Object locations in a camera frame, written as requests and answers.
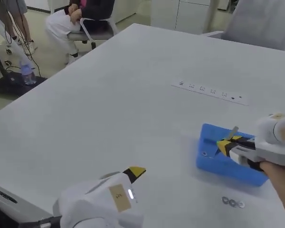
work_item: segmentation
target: blue block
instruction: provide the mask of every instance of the blue block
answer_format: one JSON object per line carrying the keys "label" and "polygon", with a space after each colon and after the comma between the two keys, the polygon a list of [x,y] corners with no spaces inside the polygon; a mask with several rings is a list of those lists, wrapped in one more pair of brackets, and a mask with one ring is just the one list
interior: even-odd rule
{"label": "blue block", "polygon": [[[244,183],[261,186],[268,177],[261,172],[241,166],[222,153],[215,155],[218,150],[217,141],[226,138],[231,130],[204,124],[199,138],[196,166],[199,169],[216,173],[218,175],[232,177]],[[236,135],[252,138],[253,135],[240,133]]]}

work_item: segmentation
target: metal washer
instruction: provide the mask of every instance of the metal washer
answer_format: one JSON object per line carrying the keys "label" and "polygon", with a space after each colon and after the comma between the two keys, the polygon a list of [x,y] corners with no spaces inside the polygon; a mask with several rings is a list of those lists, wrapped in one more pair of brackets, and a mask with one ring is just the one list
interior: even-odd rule
{"label": "metal washer", "polygon": [[229,205],[235,208],[238,205],[238,203],[232,199],[232,200],[229,200]]}
{"label": "metal washer", "polygon": [[242,201],[237,202],[237,205],[239,208],[244,208],[245,207],[245,203]]}
{"label": "metal washer", "polygon": [[222,197],[222,201],[224,204],[229,204],[229,199],[225,196]]}

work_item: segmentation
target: plastic bottle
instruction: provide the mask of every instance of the plastic bottle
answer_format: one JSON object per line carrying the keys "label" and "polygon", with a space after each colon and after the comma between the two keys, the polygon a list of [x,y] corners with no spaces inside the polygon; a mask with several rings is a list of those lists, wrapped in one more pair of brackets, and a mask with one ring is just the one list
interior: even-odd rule
{"label": "plastic bottle", "polygon": [[36,76],[29,64],[22,64],[20,62],[21,75],[26,85],[33,85],[36,83]]}

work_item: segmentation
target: sneaker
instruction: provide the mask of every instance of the sneaker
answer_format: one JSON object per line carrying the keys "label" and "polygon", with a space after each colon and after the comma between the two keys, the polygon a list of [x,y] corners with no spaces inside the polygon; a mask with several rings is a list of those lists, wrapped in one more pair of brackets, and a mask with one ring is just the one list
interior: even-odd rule
{"label": "sneaker", "polygon": [[74,63],[75,61],[77,61],[78,59],[80,59],[81,57],[82,57],[81,55],[78,55],[77,57],[74,57],[74,56],[72,56],[72,55],[69,55],[67,66],[71,65],[72,63]]}
{"label": "sneaker", "polygon": [[[19,37],[17,37],[16,39],[13,39],[13,40],[16,42],[17,45],[21,45],[21,40],[19,39]],[[11,44],[9,42],[7,42],[7,41],[5,41],[5,42],[6,42],[6,46],[8,48],[11,47]]]}
{"label": "sneaker", "polygon": [[25,42],[24,51],[27,56],[33,55],[36,49],[37,46],[35,45],[35,42],[33,40]]}

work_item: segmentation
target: black stand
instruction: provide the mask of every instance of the black stand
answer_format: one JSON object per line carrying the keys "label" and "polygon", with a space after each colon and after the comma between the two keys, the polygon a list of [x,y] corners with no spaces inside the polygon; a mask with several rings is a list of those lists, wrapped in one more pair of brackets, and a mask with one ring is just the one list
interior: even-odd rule
{"label": "black stand", "polygon": [[35,84],[26,85],[21,74],[16,72],[7,72],[1,63],[1,60],[0,72],[3,76],[0,78],[0,93],[2,94],[22,96],[46,80],[46,78],[37,76]]}

